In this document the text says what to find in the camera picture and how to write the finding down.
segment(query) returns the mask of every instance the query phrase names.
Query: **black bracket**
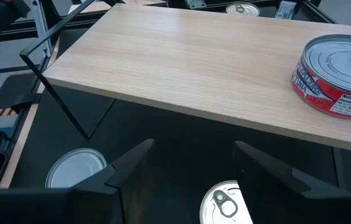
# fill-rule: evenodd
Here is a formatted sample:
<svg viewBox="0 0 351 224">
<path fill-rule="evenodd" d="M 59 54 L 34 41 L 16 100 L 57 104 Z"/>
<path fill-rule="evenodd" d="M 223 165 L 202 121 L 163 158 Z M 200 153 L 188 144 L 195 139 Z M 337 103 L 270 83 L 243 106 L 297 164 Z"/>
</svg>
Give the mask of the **black bracket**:
<svg viewBox="0 0 351 224">
<path fill-rule="evenodd" d="M 14 104 L 11 106 L 11 109 L 17 114 L 21 112 L 21 109 L 27 106 L 30 106 L 34 103 L 40 102 L 41 93 L 29 93 L 26 95 L 19 96 Z"/>
</svg>

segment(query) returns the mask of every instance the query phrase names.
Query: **metal can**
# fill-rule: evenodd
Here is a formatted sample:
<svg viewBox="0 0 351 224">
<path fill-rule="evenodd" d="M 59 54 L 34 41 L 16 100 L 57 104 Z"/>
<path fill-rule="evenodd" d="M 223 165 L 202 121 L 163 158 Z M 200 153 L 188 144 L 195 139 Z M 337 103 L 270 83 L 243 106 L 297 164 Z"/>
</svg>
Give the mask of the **metal can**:
<svg viewBox="0 0 351 224">
<path fill-rule="evenodd" d="M 75 149 L 62 156 L 50 169 L 46 188 L 67 188 L 106 167 L 105 158 L 94 149 Z"/>
<path fill-rule="evenodd" d="M 225 11 L 228 14 L 237 14 L 243 16 L 259 16 L 260 9 L 254 4 L 246 2 L 234 2 L 227 6 Z"/>
<path fill-rule="evenodd" d="M 200 224 L 253 223 L 236 180 L 214 185 L 200 205 Z"/>
<path fill-rule="evenodd" d="M 310 41 L 292 76 L 297 94 L 327 114 L 351 118 L 351 35 Z"/>
</svg>

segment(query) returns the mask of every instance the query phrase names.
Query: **wooden board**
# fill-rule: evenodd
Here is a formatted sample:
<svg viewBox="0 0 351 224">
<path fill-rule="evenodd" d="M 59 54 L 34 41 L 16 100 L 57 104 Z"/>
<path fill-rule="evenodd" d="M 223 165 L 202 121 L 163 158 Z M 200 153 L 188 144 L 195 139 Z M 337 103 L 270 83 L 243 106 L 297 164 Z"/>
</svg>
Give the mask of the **wooden board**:
<svg viewBox="0 0 351 224">
<path fill-rule="evenodd" d="M 73 10 L 77 9 L 77 7 L 79 7 L 80 5 L 79 4 L 76 4 L 76 5 L 72 5 L 70 6 L 70 9 L 69 9 L 69 13 L 73 12 Z M 107 3 L 105 2 L 93 2 L 91 3 L 89 6 L 87 6 L 87 8 L 85 8 L 82 13 L 85 13 L 85 12 L 96 12 L 96 11 L 103 11 L 103 10 L 108 10 L 110 9 L 111 6 L 108 5 Z"/>
<path fill-rule="evenodd" d="M 134 5 L 165 3 L 165 1 L 161 1 L 161 0 L 123 0 L 123 1 L 126 4 L 134 4 Z"/>
<path fill-rule="evenodd" d="M 60 86 L 351 149 L 351 119 L 311 108 L 292 89 L 305 44 L 326 34 L 351 34 L 351 26 L 117 4 L 44 75 Z"/>
</svg>

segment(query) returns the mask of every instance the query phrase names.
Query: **white can lid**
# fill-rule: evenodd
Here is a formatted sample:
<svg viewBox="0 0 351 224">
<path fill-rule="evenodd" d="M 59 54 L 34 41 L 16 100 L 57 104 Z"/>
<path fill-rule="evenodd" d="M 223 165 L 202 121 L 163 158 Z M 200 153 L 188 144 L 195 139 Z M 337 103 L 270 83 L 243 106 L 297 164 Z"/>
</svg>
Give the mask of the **white can lid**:
<svg viewBox="0 0 351 224">
<path fill-rule="evenodd" d="M 235 223 L 253 224 L 238 182 L 227 180 L 206 193 L 200 205 L 200 224 Z"/>
<path fill-rule="evenodd" d="M 45 181 L 45 187 L 71 187 L 105 167 L 105 158 L 97 150 L 89 148 L 76 149 L 62 156 L 52 166 Z"/>
<path fill-rule="evenodd" d="M 317 77 L 351 91 L 351 35 L 317 37 L 307 44 L 304 58 Z"/>
</svg>

